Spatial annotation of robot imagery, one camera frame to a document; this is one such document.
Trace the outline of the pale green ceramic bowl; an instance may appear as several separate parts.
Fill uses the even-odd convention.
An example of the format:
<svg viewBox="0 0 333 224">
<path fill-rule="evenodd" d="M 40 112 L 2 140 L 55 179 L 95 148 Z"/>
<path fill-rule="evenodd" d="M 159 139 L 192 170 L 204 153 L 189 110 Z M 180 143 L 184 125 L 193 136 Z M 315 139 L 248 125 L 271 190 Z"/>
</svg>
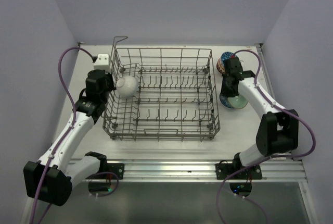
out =
<svg viewBox="0 0 333 224">
<path fill-rule="evenodd" d="M 242 95 L 235 97 L 228 97 L 227 102 L 231 106 L 231 108 L 234 109 L 242 109 L 246 107 L 248 104 L 248 101 Z"/>
</svg>

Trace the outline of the white ribbed ceramic bowl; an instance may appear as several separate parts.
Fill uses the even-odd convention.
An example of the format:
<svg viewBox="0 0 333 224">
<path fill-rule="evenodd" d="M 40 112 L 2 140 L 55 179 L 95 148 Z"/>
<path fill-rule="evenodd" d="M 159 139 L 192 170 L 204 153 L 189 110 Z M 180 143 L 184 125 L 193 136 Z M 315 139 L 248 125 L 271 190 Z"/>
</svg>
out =
<svg viewBox="0 0 333 224">
<path fill-rule="evenodd" d="M 124 76 L 117 80 L 116 88 L 122 98 L 132 97 L 138 90 L 138 80 L 133 76 Z"/>
</svg>

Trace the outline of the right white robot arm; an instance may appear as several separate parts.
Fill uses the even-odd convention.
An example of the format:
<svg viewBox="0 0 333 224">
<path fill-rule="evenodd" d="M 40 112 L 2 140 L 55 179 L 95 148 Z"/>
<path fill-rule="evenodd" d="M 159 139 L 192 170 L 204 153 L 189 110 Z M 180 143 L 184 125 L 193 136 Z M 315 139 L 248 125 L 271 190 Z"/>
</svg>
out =
<svg viewBox="0 0 333 224">
<path fill-rule="evenodd" d="M 284 112 L 278 104 L 255 80 L 253 71 L 244 71 L 239 58 L 225 61 L 220 100 L 231 108 L 242 109 L 250 104 L 260 118 L 255 143 L 245 151 L 237 153 L 230 165 L 221 163 L 219 169 L 233 173 L 236 178 L 244 178 L 250 173 L 250 166 L 271 155 L 287 153 L 298 147 L 299 123 L 289 114 L 297 115 L 295 110 Z"/>
</svg>

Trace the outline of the white bowl dark stripes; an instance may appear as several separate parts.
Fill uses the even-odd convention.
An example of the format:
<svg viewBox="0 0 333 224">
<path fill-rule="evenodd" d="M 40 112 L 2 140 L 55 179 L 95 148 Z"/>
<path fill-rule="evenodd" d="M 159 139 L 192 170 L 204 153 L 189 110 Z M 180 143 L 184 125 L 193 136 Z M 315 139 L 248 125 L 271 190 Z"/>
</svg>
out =
<svg viewBox="0 0 333 224">
<path fill-rule="evenodd" d="M 224 74 L 225 73 L 225 68 L 224 68 L 224 65 L 223 65 L 223 62 L 221 61 L 221 59 L 219 59 L 216 63 L 216 68 L 218 70 L 218 72 L 220 74 Z"/>
</svg>

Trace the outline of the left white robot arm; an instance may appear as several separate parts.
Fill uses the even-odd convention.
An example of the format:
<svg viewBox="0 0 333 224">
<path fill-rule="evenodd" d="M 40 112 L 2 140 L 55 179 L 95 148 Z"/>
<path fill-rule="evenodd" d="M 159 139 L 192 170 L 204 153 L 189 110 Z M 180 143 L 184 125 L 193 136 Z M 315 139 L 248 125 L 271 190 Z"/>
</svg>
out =
<svg viewBox="0 0 333 224">
<path fill-rule="evenodd" d="M 90 71 L 85 85 L 60 136 L 38 161 L 25 165 L 28 197 L 62 206 L 82 180 L 92 176 L 100 179 L 109 172 L 106 156 L 96 152 L 88 152 L 79 162 L 69 164 L 78 145 L 105 111 L 109 93 L 115 90 L 112 75 L 103 70 Z"/>
</svg>

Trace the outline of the blue floral white bowl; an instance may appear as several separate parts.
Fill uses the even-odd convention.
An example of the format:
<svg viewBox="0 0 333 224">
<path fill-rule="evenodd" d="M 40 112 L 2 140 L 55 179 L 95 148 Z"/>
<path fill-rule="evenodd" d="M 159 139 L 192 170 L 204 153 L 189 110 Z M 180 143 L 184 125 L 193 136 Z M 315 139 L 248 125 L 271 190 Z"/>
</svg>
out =
<svg viewBox="0 0 333 224">
<path fill-rule="evenodd" d="M 222 103 L 222 105 L 226 108 L 229 109 L 234 109 L 234 107 L 228 102 L 228 99 L 225 95 L 223 95 L 222 93 L 219 94 L 219 98 L 220 98 L 220 102 Z"/>
</svg>

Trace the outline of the red diamond pattern bowl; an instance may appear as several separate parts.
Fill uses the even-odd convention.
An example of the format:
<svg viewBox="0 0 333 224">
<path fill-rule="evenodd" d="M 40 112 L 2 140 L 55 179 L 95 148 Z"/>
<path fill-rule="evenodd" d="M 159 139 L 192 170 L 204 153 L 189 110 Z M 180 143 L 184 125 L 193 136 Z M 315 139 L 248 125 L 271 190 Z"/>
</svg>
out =
<svg viewBox="0 0 333 224">
<path fill-rule="evenodd" d="M 233 56 L 234 56 L 234 53 L 232 53 L 232 52 L 224 52 L 221 55 L 221 63 L 222 63 L 222 65 L 224 64 L 224 61 L 232 58 Z"/>
</svg>

